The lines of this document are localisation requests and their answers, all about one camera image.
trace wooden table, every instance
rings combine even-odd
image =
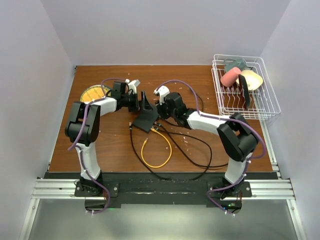
[[[202,97],[204,112],[219,114],[211,68],[209,65],[79,66],[76,70],[66,104],[49,171],[80,171],[76,150],[67,150],[71,143],[69,138],[65,136],[65,125],[72,103],[79,101],[81,94],[88,87],[100,84],[103,79],[111,77],[128,78],[130,80],[139,79],[140,85],[138,90],[145,91],[148,100],[154,103],[157,97],[153,92],[158,85],[170,79],[179,79],[190,84]],[[112,87],[113,82],[106,82],[106,85]],[[169,83],[167,87],[169,87],[171,92],[179,92],[189,108],[195,108],[195,98],[187,86],[180,83]],[[139,162],[131,147],[129,122],[133,122],[135,116],[137,114],[130,113],[128,109],[123,108],[101,117],[100,133],[96,141],[96,154],[99,166],[103,172],[147,171]],[[258,120],[249,120],[248,122],[262,136],[260,122]],[[211,165],[221,165],[228,162],[229,157],[225,153],[219,136],[201,130],[174,127],[166,123],[163,125],[171,132],[189,134],[206,141],[212,147],[213,157]],[[184,139],[179,135],[174,135],[173,137],[191,159],[202,165],[208,164],[210,151],[207,146],[191,138],[186,137]],[[169,155],[166,141],[154,132],[147,134],[137,128],[133,128],[133,140],[138,153],[140,153],[142,143],[146,138],[148,138],[148,142],[143,153],[146,161],[152,165],[163,163]],[[175,148],[173,143],[172,148],[173,153],[170,161],[164,167],[155,169],[155,172],[201,172],[203,170],[200,167],[192,165]],[[261,152],[262,146],[259,144],[254,154],[258,155]],[[248,170],[251,172],[272,171],[269,156],[266,155],[263,158],[253,160]],[[226,168],[218,168],[213,171],[225,172]]]

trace yellow cable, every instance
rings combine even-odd
[[[163,167],[164,165],[166,165],[167,162],[170,160],[171,155],[172,155],[172,147],[171,147],[171,144],[170,144],[169,140],[168,140],[163,134],[161,134],[160,132],[158,132],[158,131],[155,130],[154,128],[151,128],[151,131],[154,132],[154,133],[156,133],[156,134],[159,134],[161,137],[163,137],[163,138],[167,141],[167,143],[169,144],[169,147],[170,147],[170,155],[169,155],[168,159],[167,159],[163,164],[161,164],[161,165],[159,165],[159,166],[152,166],[152,165],[150,165],[149,163],[147,163],[146,160],[145,160],[145,158],[144,158],[144,148],[145,148],[145,145],[146,145],[146,143],[147,143],[147,141],[148,141],[148,138],[147,138],[146,140],[144,140],[144,143],[142,144],[142,147],[141,147],[141,158],[142,158],[143,162],[144,162],[147,166],[149,166],[150,168],[158,169],[158,168],[161,168],[161,167]]]

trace pink cup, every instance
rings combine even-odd
[[[235,66],[234,68],[226,72],[221,77],[220,81],[223,86],[229,88],[236,82],[236,80],[239,77],[239,74],[241,74],[241,70]]]

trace dish rack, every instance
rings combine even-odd
[[[244,59],[250,70],[263,79],[263,84],[257,90],[249,91],[250,106],[247,109],[245,109],[245,102],[243,101],[244,90],[240,90],[236,83],[231,87],[225,87],[220,82],[220,78],[226,73],[225,63],[232,62],[230,59]],[[241,113],[245,119],[266,120],[281,112],[265,63],[261,57],[215,54],[212,62],[212,77],[221,116]]]

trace wall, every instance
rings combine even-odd
[[[261,55],[281,107],[268,123],[270,137],[311,240],[320,235],[319,9],[319,1],[293,0]]]
[[[0,4],[0,239],[15,240],[51,158],[73,67],[39,0]]]
[[[214,54],[259,56],[290,2],[41,1],[77,65],[210,65]]]

